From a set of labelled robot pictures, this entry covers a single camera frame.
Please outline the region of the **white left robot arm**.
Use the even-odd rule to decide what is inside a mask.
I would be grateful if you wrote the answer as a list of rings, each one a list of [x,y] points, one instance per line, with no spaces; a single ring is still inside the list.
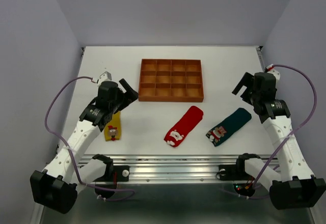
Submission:
[[[34,201],[59,213],[68,213],[75,204],[78,194],[89,187],[101,191],[103,200],[111,200],[113,188],[95,185],[95,180],[112,179],[113,160],[101,154],[92,157],[87,165],[77,167],[91,143],[103,132],[113,115],[122,111],[138,99],[138,93],[125,79],[114,82],[105,72],[96,81],[98,93],[86,106],[68,140],[57,137],[64,144],[54,159],[42,171],[34,171],[30,184]]]

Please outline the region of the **red sock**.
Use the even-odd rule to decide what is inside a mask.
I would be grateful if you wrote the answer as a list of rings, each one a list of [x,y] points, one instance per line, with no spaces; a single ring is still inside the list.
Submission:
[[[203,119],[203,111],[196,106],[191,106],[182,118],[167,132],[164,141],[171,147],[178,147],[186,136]]]

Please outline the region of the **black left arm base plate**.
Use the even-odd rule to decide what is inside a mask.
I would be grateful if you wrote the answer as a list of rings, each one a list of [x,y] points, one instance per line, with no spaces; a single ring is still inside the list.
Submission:
[[[94,180],[94,182],[128,182],[130,167],[128,165],[107,166],[104,175]]]

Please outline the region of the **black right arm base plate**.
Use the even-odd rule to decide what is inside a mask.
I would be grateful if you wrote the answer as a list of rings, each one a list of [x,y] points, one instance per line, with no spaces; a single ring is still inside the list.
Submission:
[[[218,169],[216,175],[221,181],[242,181],[248,177],[235,164],[220,164]]]

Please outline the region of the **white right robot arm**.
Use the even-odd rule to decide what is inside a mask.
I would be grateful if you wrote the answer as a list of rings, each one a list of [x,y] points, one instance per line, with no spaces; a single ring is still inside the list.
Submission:
[[[325,180],[315,176],[301,153],[288,106],[276,99],[278,79],[269,72],[246,72],[232,92],[236,95],[245,87],[241,98],[253,106],[275,150],[267,162],[256,154],[240,155],[234,172],[240,178],[252,176],[278,210],[310,208],[324,194]]]

